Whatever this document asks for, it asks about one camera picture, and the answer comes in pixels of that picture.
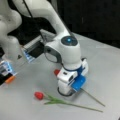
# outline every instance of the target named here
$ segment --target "red rose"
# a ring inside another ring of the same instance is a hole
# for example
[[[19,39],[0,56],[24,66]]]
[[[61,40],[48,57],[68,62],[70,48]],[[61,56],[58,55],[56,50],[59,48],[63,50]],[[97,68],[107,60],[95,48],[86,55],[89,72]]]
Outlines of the red rose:
[[[44,94],[42,92],[35,92],[34,95],[38,100],[42,100],[44,98]]]

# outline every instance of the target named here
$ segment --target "green stem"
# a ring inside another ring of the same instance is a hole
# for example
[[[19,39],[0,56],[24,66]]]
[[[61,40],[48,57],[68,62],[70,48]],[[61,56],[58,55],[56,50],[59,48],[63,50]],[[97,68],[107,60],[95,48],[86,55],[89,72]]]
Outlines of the green stem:
[[[71,105],[71,106],[74,106],[74,107],[79,107],[79,108],[83,108],[83,109],[93,110],[93,111],[97,111],[97,112],[103,112],[103,111],[95,109],[95,108],[89,108],[89,107],[85,107],[85,106],[75,105],[75,104],[72,104],[72,103],[65,103],[65,105]]]
[[[102,106],[105,107],[105,105],[100,102],[97,98],[95,98],[94,96],[92,96],[90,93],[88,93],[87,91],[85,91],[84,89],[81,89],[82,91],[84,91],[85,93],[87,93],[91,98],[93,98],[96,102],[98,102],[99,104],[101,104]]]

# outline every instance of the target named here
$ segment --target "blue object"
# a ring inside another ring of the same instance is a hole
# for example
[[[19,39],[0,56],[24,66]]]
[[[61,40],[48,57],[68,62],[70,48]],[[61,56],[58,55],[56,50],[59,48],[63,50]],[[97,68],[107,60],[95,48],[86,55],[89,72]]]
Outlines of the blue object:
[[[71,42],[71,39],[69,38],[69,39],[67,39],[67,41],[68,41],[68,42]]]
[[[71,85],[71,87],[77,92],[83,86],[85,81],[86,78],[82,75],[79,75],[78,77],[75,78],[75,82]]]

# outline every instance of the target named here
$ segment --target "background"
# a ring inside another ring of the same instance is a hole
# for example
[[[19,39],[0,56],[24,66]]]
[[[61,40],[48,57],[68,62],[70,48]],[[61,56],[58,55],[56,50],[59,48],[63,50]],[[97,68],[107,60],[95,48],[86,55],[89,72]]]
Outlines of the background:
[[[57,0],[58,13],[68,28],[75,33],[120,48],[120,0]],[[9,0],[12,9],[16,9]],[[22,16],[23,24],[10,33],[21,45],[39,35],[32,19]],[[39,29],[55,33],[49,22],[35,19]]]

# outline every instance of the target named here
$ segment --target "leaf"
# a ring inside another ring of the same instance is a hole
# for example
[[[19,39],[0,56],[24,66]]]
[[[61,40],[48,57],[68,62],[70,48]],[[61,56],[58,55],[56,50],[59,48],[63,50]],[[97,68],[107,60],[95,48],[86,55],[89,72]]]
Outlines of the leaf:
[[[46,103],[44,103],[45,105],[50,105],[50,104],[56,104],[56,102],[55,101],[50,101],[50,102],[46,102]]]

